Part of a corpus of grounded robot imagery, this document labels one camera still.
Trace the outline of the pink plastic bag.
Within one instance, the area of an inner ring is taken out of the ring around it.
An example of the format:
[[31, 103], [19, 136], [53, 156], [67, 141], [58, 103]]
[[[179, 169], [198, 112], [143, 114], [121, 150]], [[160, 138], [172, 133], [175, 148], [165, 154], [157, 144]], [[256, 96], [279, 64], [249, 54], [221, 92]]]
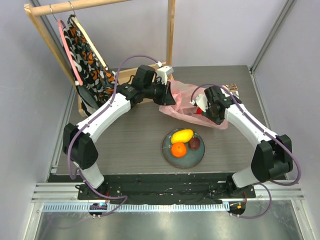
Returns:
[[159, 111], [165, 115], [173, 117], [175, 119], [185, 121], [191, 124], [205, 126], [209, 128], [215, 128], [219, 130], [225, 130], [228, 128], [226, 120], [222, 124], [218, 125], [206, 118], [203, 115], [196, 114], [197, 107], [193, 106], [190, 101], [191, 98], [195, 98], [198, 94], [204, 93], [204, 88], [199, 88], [192, 97], [193, 91], [197, 88], [194, 84], [183, 83], [178, 80], [171, 81], [171, 93], [176, 102], [175, 105], [161, 105]]

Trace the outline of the fake red apple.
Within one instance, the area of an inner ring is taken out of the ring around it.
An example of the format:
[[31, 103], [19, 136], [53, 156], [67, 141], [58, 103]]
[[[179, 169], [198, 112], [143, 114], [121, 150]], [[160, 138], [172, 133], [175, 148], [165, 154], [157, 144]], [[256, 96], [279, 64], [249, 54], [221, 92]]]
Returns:
[[196, 109], [196, 114], [197, 114], [197, 115], [202, 115], [202, 113], [203, 113], [202, 109], [198, 107], [198, 108]]

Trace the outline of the fake dark purple fruit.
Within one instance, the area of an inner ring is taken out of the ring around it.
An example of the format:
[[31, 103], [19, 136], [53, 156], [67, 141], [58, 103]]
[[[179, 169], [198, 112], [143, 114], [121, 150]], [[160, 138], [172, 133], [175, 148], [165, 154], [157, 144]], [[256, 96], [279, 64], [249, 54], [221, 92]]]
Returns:
[[201, 140], [198, 137], [193, 137], [188, 142], [188, 147], [191, 150], [197, 150], [201, 146]]

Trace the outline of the fake yellow mango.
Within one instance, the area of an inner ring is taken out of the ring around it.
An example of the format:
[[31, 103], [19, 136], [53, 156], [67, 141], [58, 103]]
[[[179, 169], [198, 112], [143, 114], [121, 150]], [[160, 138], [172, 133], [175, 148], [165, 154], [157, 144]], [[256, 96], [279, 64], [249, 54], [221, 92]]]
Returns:
[[192, 129], [182, 129], [176, 131], [172, 136], [171, 136], [171, 143], [187, 143], [189, 142], [192, 138], [194, 137], [194, 131]]

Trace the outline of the fake orange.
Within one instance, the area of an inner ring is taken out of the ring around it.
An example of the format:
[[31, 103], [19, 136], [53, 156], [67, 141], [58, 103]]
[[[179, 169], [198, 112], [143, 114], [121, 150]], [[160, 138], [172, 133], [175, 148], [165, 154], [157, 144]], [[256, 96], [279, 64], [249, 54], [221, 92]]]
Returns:
[[170, 152], [175, 158], [182, 158], [187, 154], [187, 147], [183, 142], [176, 142], [171, 146]]

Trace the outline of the blue ceramic plate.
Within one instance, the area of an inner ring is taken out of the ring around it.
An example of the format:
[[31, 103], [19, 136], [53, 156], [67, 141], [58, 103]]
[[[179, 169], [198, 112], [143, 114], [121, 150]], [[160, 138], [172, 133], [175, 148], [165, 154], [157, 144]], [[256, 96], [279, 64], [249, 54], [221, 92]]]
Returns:
[[168, 133], [161, 145], [164, 159], [180, 169], [193, 168], [205, 155], [205, 144], [190, 128], [178, 128]]

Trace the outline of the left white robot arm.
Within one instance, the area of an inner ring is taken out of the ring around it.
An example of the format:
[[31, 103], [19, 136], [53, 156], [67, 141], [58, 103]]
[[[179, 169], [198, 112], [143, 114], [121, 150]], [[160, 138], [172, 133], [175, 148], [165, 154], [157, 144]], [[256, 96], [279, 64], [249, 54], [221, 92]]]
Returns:
[[89, 194], [93, 198], [100, 200], [107, 192], [103, 184], [105, 179], [97, 164], [99, 154], [96, 141], [112, 123], [144, 99], [150, 99], [159, 106], [175, 105], [168, 81], [173, 71], [167, 65], [158, 69], [141, 65], [131, 77], [131, 82], [119, 85], [115, 96], [92, 115], [76, 125], [68, 123], [64, 127], [62, 150], [67, 155], [68, 163], [74, 163], [90, 184]]

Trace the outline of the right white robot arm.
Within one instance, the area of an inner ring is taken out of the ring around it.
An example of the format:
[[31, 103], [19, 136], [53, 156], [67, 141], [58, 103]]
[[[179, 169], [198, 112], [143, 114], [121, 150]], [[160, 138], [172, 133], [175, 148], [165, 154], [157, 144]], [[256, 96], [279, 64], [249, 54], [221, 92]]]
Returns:
[[291, 139], [264, 126], [238, 97], [214, 85], [198, 94], [194, 104], [215, 124], [227, 121], [234, 125], [254, 147], [250, 165], [227, 177], [225, 190], [230, 197], [236, 198], [251, 185], [273, 181], [293, 170]]

